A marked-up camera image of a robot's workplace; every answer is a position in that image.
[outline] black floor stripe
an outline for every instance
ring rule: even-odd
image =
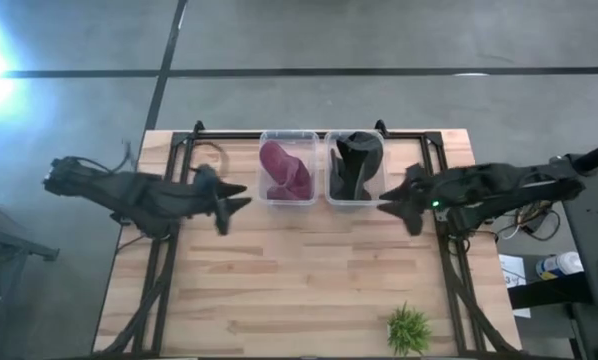
[[[288,68],[171,70],[171,78],[267,78],[318,76],[594,75],[598,67],[528,68]]]
[[[155,85],[155,92],[152,95],[150,102],[150,109],[148,110],[148,117],[144,130],[153,130],[157,126],[157,119],[159,118],[159,109],[161,109],[161,102],[163,101],[163,94],[166,90],[166,83],[168,82],[168,73],[172,65],[172,59],[175,55],[175,48],[177,46],[177,39],[179,38],[179,30],[183,21],[183,14],[186,10],[188,0],[179,0],[177,2],[177,9],[170,27],[170,36],[168,37],[168,44],[166,51],[163,54],[163,61],[161,62],[161,69],[159,70],[159,77]]]
[[[1,75],[7,79],[57,78],[155,78],[159,70],[15,70]]]

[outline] gray floor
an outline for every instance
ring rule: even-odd
[[[11,70],[159,69],[176,0],[0,0]],[[598,66],[598,0],[190,0],[173,68]],[[0,104],[0,207],[37,241],[6,356],[87,354],[119,227],[40,184],[55,157],[106,164],[139,146],[156,79],[19,79]],[[598,75],[172,79],[157,128],[468,128],[480,162],[544,162],[598,145]],[[502,253],[573,247],[502,241]],[[520,327],[522,336],[524,328]],[[562,347],[524,346],[541,353]]]

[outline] wooden table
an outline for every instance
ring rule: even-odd
[[[449,167],[474,164],[466,130],[439,131]],[[171,136],[171,131],[146,133],[139,171],[164,173]],[[225,180],[247,185],[246,196],[254,200],[234,215],[228,236],[217,235],[212,217],[183,223],[162,356],[392,356],[386,319],[405,301],[430,319],[433,336],[426,355],[456,355],[430,214],[423,234],[411,237],[399,219],[376,209],[335,211],[323,196],[323,149],[317,203],[304,211],[268,208],[256,201],[258,141],[214,142],[230,158]],[[388,187],[401,183],[404,169],[421,156],[417,142],[386,140]],[[194,164],[215,167],[220,161],[217,151],[205,146],[196,147],[193,158]],[[120,244],[137,235],[134,228],[124,229]],[[520,348],[492,236],[471,242],[477,301],[505,339]],[[149,248],[149,240],[142,240],[117,255],[95,350],[107,346],[136,310]],[[466,314],[462,310],[470,342]]]

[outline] clear plastic container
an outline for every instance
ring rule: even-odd
[[[379,168],[374,176],[364,183],[364,189],[370,194],[370,200],[339,200],[333,199],[330,194],[330,171],[332,169],[331,163],[331,151],[334,150],[335,155],[341,158],[339,149],[337,149],[337,140],[345,140],[355,132],[364,132],[375,136],[380,142],[383,148],[383,158],[379,164]],[[384,146],[383,137],[379,132],[372,130],[340,130],[331,131],[326,134],[325,137],[325,192],[326,199],[332,205],[336,206],[376,206],[384,203],[385,201],[379,200],[379,195],[386,192],[386,167],[384,162],[386,160],[386,151]]]
[[[317,187],[318,158],[317,145],[319,143],[319,136],[314,131],[305,130],[267,130],[261,134],[259,138],[259,151],[261,154],[262,147],[269,141],[276,142],[281,148],[290,156],[296,157],[305,165],[310,180],[312,181],[312,191],[310,197],[305,200],[279,200],[269,199],[269,190],[273,187],[283,186],[278,184],[268,171],[263,167],[261,158],[259,158],[259,166],[257,167],[257,187],[259,200],[268,205],[294,205],[306,206],[312,205],[317,201],[319,189]]]

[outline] green plant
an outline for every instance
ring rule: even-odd
[[[388,319],[388,345],[395,351],[395,356],[406,357],[409,351],[423,355],[428,350],[432,331],[426,316],[417,310],[409,309],[406,303],[396,309]]]

